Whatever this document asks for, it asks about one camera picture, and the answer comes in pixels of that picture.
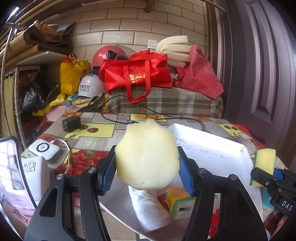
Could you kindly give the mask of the yellow green scrub sponge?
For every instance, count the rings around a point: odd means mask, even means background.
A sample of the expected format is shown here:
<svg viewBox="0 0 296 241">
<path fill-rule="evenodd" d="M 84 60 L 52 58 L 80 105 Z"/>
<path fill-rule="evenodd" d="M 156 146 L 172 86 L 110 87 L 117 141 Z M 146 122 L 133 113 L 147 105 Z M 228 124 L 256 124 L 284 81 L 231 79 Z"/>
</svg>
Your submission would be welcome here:
<svg viewBox="0 0 296 241">
<path fill-rule="evenodd" d="M 276 150 L 275 149 L 259 149 L 254 154 L 254 164 L 253 169 L 258 167 L 269 174 L 273 175 L 274 172 L 274 163 L 276 158 Z"/>
</svg>

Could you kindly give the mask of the yellow tissue pack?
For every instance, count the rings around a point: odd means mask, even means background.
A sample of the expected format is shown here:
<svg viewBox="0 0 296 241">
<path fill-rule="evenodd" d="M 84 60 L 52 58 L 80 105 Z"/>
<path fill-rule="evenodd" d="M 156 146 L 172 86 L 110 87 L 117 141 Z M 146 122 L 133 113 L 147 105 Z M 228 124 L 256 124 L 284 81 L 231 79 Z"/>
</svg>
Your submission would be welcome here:
<svg viewBox="0 0 296 241">
<path fill-rule="evenodd" d="M 168 187 L 166 203 L 174 220 L 189 219 L 195 204 L 195 197 L 191 197 L 183 187 Z"/>
</svg>

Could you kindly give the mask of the white face mask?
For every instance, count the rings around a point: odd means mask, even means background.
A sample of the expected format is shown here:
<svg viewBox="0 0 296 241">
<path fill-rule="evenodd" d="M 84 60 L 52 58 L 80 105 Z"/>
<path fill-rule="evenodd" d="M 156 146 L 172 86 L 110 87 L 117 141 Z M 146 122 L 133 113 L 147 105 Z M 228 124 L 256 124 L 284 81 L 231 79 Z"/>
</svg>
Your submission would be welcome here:
<svg viewBox="0 0 296 241">
<path fill-rule="evenodd" d="M 173 222 L 171 214 L 165 210 L 157 198 L 157 190 L 137 190 L 128 187 L 132 206 L 144 232 L 153 232 Z"/>
</svg>

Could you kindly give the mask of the yellow round sponge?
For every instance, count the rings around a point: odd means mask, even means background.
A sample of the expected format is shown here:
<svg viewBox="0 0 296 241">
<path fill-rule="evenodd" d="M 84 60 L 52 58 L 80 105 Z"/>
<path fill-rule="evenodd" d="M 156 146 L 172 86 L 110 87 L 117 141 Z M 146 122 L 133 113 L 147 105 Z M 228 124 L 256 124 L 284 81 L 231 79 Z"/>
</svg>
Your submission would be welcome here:
<svg viewBox="0 0 296 241">
<path fill-rule="evenodd" d="M 180 170 L 174 134 L 151 119 L 127 125 L 115 160 L 119 180 L 137 190 L 165 188 Z"/>
</svg>

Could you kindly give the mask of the white power bank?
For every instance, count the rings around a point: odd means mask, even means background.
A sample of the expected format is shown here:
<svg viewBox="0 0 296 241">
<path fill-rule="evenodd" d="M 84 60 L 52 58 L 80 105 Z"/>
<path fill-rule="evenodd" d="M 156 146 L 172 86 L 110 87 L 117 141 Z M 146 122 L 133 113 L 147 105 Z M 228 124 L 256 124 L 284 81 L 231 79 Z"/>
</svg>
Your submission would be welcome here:
<svg viewBox="0 0 296 241">
<path fill-rule="evenodd" d="M 22 158 L 21 160 L 31 195 L 38 205 L 51 183 L 47 161 L 42 156 Z"/>
</svg>

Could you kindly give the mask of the white square device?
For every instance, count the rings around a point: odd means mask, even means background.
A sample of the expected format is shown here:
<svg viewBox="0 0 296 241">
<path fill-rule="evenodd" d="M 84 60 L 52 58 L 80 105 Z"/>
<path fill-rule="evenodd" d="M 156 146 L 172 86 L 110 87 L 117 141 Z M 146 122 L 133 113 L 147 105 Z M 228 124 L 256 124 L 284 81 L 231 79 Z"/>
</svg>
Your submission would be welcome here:
<svg viewBox="0 0 296 241">
<path fill-rule="evenodd" d="M 47 163 L 52 163 L 60 154 L 60 147 L 47 142 L 43 139 L 38 139 L 34 141 L 30 146 L 29 150 L 37 155 L 43 157 Z"/>
</svg>

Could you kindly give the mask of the white cardboard box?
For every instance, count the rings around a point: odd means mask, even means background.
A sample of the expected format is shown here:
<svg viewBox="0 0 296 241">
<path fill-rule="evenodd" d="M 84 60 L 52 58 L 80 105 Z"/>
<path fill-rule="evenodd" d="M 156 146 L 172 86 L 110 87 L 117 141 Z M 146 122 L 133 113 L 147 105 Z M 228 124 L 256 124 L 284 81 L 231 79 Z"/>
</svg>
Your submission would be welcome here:
<svg viewBox="0 0 296 241">
<path fill-rule="evenodd" d="M 262 223 L 260 190 L 259 187 L 249 185 L 253 164 L 247 148 L 243 144 L 177 123 L 168 129 L 174 134 L 177 146 L 181 146 L 186 156 L 195 160 L 199 167 L 205 168 L 213 175 L 226 178 L 230 174 L 235 174 L 250 195 L 260 216 L 259 224 L 256 225 L 254 221 L 251 223 L 254 227 L 239 225 L 237 229 L 241 232 L 234 240 L 267 240 Z M 152 240 L 181 240 L 189 222 L 188 219 L 177 220 L 164 228 L 145 234 L 135 214 L 128 185 L 122 183 L 117 174 L 110 190 L 99 199 L 99 202 L 102 209 L 116 220 Z"/>
</svg>

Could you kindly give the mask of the black power adapter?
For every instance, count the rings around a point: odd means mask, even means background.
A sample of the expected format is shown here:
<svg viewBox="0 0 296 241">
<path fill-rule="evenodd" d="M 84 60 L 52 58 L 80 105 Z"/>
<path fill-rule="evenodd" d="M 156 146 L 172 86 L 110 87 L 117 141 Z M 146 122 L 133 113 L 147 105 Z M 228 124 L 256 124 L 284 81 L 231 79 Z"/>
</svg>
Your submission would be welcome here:
<svg viewBox="0 0 296 241">
<path fill-rule="evenodd" d="M 71 133 L 79 128 L 81 128 L 81 118 L 79 116 L 71 116 L 62 120 L 62 129 L 67 133 Z"/>
</svg>

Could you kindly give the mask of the plaid blanket covered furniture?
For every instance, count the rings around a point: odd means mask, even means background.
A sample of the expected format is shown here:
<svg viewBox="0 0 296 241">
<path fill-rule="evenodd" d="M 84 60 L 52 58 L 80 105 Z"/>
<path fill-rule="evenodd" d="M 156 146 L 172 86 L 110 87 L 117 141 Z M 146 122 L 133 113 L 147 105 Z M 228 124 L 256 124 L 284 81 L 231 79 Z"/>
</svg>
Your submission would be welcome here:
<svg viewBox="0 0 296 241">
<path fill-rule="evenodd" d="M 223 101 L 221 97 L 211 99 L 207 96 L 180 88 L 153 87 L 147 98 L 136 103 L 127 99 L 125 88 L 118 88 L 107 96 L 108 103 L 104 113 L 160 113 L 176 116 L 200 116 L 221 118 Z"/>
</svg>

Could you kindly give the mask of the pink-red nonwoven bag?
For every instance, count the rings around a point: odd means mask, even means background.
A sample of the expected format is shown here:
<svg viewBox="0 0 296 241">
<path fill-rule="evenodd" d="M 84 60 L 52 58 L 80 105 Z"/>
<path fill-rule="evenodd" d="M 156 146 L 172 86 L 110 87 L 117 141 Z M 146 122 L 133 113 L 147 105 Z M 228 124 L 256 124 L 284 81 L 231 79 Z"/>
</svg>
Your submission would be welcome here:
<svg viewBox="0 0 296 241">
<path fill-rule="evenodd" d="M 177 67 L 178 79 L 175 87 L 203 94 L 217 99 L 224 92 L 211 63 L 204 57 L 198 45 L 192 45 L 189 51 L 190 61 L 184 68 Z"/>
</svg>

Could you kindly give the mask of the white helmet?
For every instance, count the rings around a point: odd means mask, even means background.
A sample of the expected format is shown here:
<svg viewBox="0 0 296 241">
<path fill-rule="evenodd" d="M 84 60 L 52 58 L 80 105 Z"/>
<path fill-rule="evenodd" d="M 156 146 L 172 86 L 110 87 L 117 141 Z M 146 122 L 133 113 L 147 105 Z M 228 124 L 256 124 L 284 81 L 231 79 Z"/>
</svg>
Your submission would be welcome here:
<svg viewBox="0 0 296 241">
<path fill-rule="evenodd" d="M 95 74 L 88 74 L 82 78 L 79 88 L 78 96 L 93 98 L 103 93 L 107 93 L 104 82 Z"/>
</svg>

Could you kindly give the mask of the dark wooden door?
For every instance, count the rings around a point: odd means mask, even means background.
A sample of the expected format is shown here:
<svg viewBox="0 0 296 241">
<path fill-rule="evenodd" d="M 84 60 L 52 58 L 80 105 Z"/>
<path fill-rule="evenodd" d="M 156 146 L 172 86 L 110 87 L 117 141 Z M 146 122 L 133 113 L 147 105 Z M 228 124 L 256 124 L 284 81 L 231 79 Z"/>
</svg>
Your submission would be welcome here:
<svg viewBox="0 0 296 241">
<path fill-rule="evenodd" d="M 295 168 L 294 26 L 275 1 L 212 1 L 206 14 L 222 116 Z"/>
</svg>

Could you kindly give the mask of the yellow shopping bag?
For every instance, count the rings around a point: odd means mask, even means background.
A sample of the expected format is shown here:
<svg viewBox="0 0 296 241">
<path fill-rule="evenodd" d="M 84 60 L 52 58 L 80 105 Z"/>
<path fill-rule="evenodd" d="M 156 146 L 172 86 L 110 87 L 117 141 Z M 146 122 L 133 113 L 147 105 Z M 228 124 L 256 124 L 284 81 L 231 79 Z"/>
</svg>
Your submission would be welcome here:
<svg viewBox="0 0 296 241">
<path fill-rule="evenodd" d="M 83 77 L 90 73 L 87 60 L 78 60 L 71 53 L 60 65 L 60 90 L 61 93 L 72 95 L 78 91 Z"/>
</svg>

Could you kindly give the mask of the red tote bag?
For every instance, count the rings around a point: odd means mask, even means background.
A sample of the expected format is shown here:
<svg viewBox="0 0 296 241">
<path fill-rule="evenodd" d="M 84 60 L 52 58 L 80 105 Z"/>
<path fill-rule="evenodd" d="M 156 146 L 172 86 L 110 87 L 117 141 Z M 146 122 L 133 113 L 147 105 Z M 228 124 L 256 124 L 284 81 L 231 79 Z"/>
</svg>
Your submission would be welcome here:
<svg viewBox="0 0 296 241">
<path fill-rule="evenodd" d="M 149 50 L 134 53 L 127 60 L 105 60 L 98 77 L 104 81 L 108 94 L 117 88 L 125 88 L 128 101 L 131 103 L 145 99 L 152 87 L 173 87 L 168 56 Z M 144 94 L 132 97 L 132 87 L 143 86 Z"/>
</svg>

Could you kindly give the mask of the cream foam pads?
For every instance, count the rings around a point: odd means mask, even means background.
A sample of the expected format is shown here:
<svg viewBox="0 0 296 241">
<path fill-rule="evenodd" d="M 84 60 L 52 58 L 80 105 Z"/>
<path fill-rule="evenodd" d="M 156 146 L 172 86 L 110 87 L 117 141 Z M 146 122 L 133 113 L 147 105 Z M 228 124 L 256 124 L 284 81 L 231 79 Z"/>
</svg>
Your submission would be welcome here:
<svg viewBox="0 0 296 241">
<path fill-rule="evenodd" d="M 156 53 L 167 56 L 167 64 L 184 68 L 190 61 L 188 36 L 171 36 L 162 39 L 156 46 Z"/>
</svg>

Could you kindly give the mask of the pink helmet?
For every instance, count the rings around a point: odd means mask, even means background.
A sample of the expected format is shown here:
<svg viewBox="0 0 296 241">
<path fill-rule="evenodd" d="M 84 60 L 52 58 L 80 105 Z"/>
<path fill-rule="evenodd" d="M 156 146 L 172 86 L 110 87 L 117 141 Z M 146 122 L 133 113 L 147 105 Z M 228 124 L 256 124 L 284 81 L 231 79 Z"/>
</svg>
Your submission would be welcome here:
<svg viewBox="0 0 296 241">
<path fill-rule="evenodd" d="M 101 67 L 104 60 L 116 60 L 119 56 L 126 57 L 125 51 L 117 45 L 107 45 L 97 50 L 92 58 L 93 67 Z"/>
</svg>

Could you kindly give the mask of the metal storage shelf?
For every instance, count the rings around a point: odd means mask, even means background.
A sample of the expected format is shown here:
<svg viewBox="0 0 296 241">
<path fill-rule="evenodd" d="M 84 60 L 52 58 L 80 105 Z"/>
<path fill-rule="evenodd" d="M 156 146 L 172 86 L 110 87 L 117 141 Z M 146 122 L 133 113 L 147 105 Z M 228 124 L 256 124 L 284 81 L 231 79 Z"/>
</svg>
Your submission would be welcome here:
<svg viewBox="0 0 296 241">
<path fill-rule="evenodd" d="M 1 137 L 13 136 L 21 150 L 33 139 L 39 119 L 23 111 L 27 87 L 45 65 L 57 65 L 73 49 L 67 36 L 75 21 L 62 22 L 52 16 L 41 19 L 42 10 L 52 3 L 35 6 L 20 17 L 7 22 L 1 38 Z"/>
</svg>

